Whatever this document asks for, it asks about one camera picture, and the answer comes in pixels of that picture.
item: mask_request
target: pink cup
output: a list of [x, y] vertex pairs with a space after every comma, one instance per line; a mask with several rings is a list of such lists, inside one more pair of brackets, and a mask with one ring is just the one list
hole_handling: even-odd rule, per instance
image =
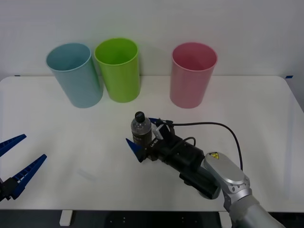
[[197, 107], [217, 61], [217, 53], [205, 44], [189, 42], [177, 46], [172, 53], [172, 102], [181, 108]]

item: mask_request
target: blue cup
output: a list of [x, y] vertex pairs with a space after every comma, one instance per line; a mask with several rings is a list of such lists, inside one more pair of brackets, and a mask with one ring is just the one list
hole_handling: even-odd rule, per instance
[[75, 107], [88, 108], [100, 101], [103, 89], [86, 45], [69, 43], [56, 47], [47, 55], [46, 63]]

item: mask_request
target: robotic arm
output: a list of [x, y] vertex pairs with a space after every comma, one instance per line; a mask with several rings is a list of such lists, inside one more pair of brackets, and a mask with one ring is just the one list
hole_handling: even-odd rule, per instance
[[224, 194], [224, 208], [232, 222], [241, 228], [284, 228], [268, 214], [252, 195], [249, 178], [226, 155], [212, 152], [204, 155], [195, 146], [195, 139], [181, 139], [158, 120], [152, 125], [155, 139], [142, 148], [127, 139], [139, 162], [149, 158], [161, 160], [180, 173], [184, 183], [196, 188], [207, 199], [216, 199]]

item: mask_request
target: green cup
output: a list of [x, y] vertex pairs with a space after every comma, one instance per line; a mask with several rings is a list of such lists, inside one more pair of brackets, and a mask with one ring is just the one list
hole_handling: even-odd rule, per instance
[[140, 92], [138, 47], [125, 38], [102, 42], [94, 52], [112, 100], [129, 102]]

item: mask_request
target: plastic cup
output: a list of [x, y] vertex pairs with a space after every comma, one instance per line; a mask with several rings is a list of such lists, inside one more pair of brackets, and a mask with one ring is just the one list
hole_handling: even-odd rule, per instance
[[197, 107], [217, 61], [217, 53], [205, 44], [190, 42], [177, 46], [172, 53], [172, 102], [181, 108]]
[[75, 107], [88, 108], [100, 101], [103, 89], [86, 45], [69, 43], [56, 47], [47, 55], [46, 63]]
[[122, 103], [134, 100], [140, 92], [137, 45], [113, 38], [102, 42], [94, 55], [110, 98]]

